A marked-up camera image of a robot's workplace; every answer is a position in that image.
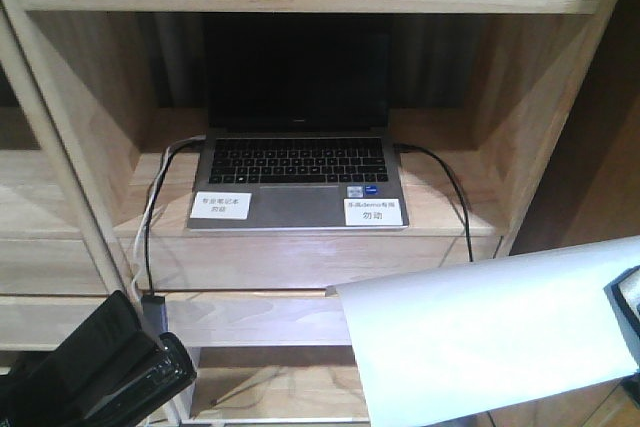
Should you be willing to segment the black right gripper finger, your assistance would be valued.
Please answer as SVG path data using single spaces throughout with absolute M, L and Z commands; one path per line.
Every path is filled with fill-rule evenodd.
M 605 340 L 620 372 L 639 371 L 639 267 L 609 267 L 604 274 Z

